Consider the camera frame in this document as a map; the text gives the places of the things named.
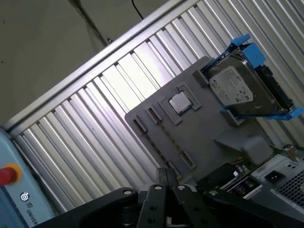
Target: light blue control box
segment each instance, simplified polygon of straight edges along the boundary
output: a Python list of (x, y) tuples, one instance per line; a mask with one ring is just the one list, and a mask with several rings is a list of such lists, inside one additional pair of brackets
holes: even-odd
[(21, 175), (17, 181), (0, 188), (0, 228), (31, 228), (53, 218), (51, 205), (18, 150), (0, 132), (0, 169), (7, 166), (17, 167)]

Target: concrete floor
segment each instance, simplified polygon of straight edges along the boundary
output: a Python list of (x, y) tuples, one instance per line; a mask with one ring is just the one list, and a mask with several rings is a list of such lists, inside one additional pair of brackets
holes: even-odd
[[(141, 21), (131, 0), (86, 0), (106, 38)], [(135, 0), (145, 17), (166, 0)], [(68, 0), (0, 1), (0, 125), (103, 49)]]

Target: metal slatted panel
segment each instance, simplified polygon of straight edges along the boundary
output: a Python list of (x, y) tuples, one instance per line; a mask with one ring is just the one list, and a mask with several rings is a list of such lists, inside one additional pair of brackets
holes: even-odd
[[(124, 115), (196, 60), (216, 57), (232, 38), (246, 33), (295, 105), (304, 106), (301, 12), (299, 0), (184, 1), (25, 118), (11, 135), (65, 210), (120, 186), (151, 183), (158, 164)], [(274, 144), (304, 146), (302, 116), (258, 121)]]

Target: hard drive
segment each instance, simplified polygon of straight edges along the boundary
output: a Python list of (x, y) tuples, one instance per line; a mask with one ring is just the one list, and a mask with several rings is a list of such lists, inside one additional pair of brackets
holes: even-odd
[(235, 49), (207, 72), (209, 85), (216, 97), (233, 115), (285, 114), (293, 105), (265, 65), (253, 69)]

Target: logo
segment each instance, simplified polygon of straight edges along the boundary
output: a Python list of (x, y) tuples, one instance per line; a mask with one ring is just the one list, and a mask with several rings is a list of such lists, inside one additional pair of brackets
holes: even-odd
[(29, 200), (29, 194), (27, 192), (24, 192), (20, 195), (20, 199), (25, 202)]

